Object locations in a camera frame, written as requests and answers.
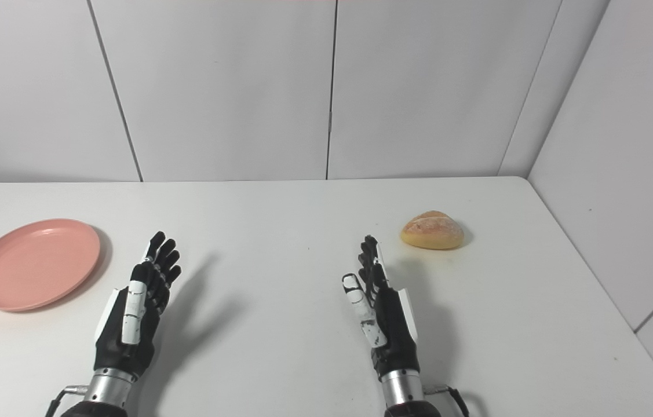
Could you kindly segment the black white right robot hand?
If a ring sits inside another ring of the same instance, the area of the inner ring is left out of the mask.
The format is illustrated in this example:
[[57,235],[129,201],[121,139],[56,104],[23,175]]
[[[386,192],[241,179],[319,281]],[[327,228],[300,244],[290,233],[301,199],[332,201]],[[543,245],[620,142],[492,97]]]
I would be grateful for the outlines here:
[[419,372],[417,329],[408,291],[393,288],[377,239],[360,244],[360,269],[342,277],[342,287],[370,349],[379,379],[391,372]]

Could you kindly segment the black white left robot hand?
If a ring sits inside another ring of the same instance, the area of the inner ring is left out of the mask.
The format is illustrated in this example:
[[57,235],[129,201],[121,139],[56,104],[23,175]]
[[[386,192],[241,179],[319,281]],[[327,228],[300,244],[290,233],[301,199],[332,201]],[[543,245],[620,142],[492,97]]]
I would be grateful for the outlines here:
[[96,331],[94,369],[112,368],[141,377],[151,366],[154,337],[181,275],[176,241],[159,231],[123,288],[107,301]]

